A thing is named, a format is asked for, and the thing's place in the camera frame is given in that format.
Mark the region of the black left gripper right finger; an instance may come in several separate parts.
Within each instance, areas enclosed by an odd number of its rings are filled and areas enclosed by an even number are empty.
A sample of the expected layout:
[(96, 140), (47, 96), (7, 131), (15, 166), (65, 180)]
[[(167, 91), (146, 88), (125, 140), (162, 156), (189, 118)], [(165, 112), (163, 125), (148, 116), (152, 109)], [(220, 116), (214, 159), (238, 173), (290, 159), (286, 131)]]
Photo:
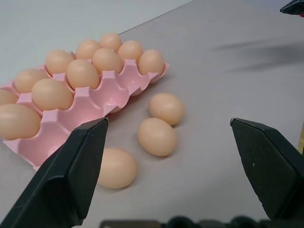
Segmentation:
[(304, 156), (276, 129), (230, 121), (245, 174), (270, 219), (304, 219)]

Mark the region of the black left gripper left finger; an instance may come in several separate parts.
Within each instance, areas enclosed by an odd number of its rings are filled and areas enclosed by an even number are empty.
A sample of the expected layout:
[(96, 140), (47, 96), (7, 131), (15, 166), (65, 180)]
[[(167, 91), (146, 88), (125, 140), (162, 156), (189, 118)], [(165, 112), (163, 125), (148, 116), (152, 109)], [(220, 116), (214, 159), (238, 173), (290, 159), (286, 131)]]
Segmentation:
[(0, 228), (73, 228), (88, 215), (102, 163), (107, 118), (84, 123), (38, 169)]

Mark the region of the beige egg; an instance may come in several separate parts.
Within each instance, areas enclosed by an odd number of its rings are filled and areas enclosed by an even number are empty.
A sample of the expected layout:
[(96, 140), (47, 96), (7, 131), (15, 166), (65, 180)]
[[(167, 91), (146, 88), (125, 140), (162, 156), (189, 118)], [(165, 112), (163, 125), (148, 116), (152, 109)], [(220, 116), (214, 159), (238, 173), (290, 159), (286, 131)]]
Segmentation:
[(68, 65), (74, 61), (74, 57), (64, 50), (52, 50), (46, 55), (45, 66), (47, 71), (53, 74), (65, 73)]
[(66, 76), (73, 89), (79, 87), (96, 89), (99, 86), (99, 74), (97, 70), (84, 59), (72, 61), (67, 67)]
[(138, 173), (138, 162), (128, 152), (118, 148), (105, 148), (97, 184), (109, 189), (130, 185)]
[(49, 78), (48, 75), (40, 69), (23, 69), (17, 73), (14, 85), (19, 93), (29, 93), (37, 81), (46, 78)]
[(18, 98), (19, 97), (13, 92), (0, 89), (0, 105), (15, 104)]
[(100, 38), (99, 44), (102, 48), (108, 48), (117, 53), (122, 45), (122, 41), (118, 34), (110, 32)]
[(155, 49), (149, 49), (143, 52), (139, 59), (138, 69), (141, 75), (148, 73), (161, 74), (164, 67), (164, 60), (161, 53)]
[(42, 110), (67, 110), (73, 103), (73, 96), (67, 86), (54, 79), (37, 81), (32, 88), (32, 99)]
[(115, 71), (119, 74), (123, 69), (119, 56), (113, 50), (107, 48), (100, 48), (94, 53), (92, 64), (99, 74), (103, 71)]
[(128, 40), (120, 46), (117, 54), (122, 60), (134, 59), (136, 64), (138, 64), (139, 59), (143, 54), (143, 49), (138, 41)]
[(137, 138), (139, 144), (148, 153), (161, 157), (171, 155), (178, 144), (175, 130), (158, 118), (142, 121), (137, 130)]
[(85, 39), (76, 48), (76, 59), (91, 59), (100, 48), (101, 46), (96, 40)]
[(184, 104), (175, 95), (158, 93), (149, 101), (149, 112), (152, 117), (161, 119), (169, 125), (179, 124), (184, 118)]
[(40, 129), (41, 117), (21, 104), (0, 105), (0, 137), (4, 140), (30, 138)]

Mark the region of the pink plastic egg tray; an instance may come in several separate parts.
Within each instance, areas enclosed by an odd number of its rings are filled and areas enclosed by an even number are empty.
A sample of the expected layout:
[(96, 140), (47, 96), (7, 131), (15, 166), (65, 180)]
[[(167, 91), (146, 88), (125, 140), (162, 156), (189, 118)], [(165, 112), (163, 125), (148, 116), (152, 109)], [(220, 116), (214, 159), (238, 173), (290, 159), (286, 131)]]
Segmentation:
[(85, 122), (120, 111), (126, 106), (130, 97), (139, 95), (148, 85), (162, 77), (163, 74), (157, 73), (142, 76), (135, 60), (126, 59), (121, 73), (104, 71), (101, 74), (101, 82), (97, 89), (81, 87), (71, 90), (74, 100), (69, 109), (50, 111), (41, 111), (34, 104), (31, 93), (19, 93), (14, 82), (8, 82), (0, 88), (17, 95), (19, 97), (17, 102), (35, 110), (41, 115), (42, 120), (40, 130), (35, 136), (3, 142), (38, 170), (75, 128)]

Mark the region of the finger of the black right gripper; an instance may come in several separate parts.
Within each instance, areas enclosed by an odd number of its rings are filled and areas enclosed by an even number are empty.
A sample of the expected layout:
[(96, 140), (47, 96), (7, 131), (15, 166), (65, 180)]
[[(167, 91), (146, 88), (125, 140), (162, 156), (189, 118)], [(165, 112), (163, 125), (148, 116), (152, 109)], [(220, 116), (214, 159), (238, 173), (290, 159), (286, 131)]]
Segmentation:
[(289, 15), (304, 14), (304, 0), (292, 0), (290, 3), (282, 7), (280, 12)]

